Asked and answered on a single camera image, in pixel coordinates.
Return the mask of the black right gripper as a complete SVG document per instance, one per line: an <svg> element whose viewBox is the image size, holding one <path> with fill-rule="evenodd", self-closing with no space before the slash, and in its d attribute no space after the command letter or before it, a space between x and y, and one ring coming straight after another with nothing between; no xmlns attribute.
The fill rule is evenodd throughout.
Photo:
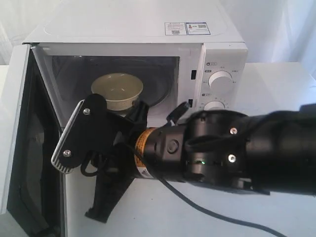
<svg viewBox="0 0 316 237"><path fill-rule="evenodd" d="M147 128L148 112L149 105L138 101L125 118L108 121L108 136L113 142L108 173L97 175L93 205L85 216L110 216L134 178L185 181L186 125L169 120L162 127Z"/></svg>

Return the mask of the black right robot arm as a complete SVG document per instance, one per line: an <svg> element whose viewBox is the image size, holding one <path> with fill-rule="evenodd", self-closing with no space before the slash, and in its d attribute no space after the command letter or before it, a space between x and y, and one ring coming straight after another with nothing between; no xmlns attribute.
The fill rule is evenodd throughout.
<svg viewBox="0 0 316 237"><path fill-rule="evenodd" d="M316 192L316 107L247 116L200 111L121 137L94 155L96 187L89 218L106 222L136 177L188 182L231 193Z"/></svg>

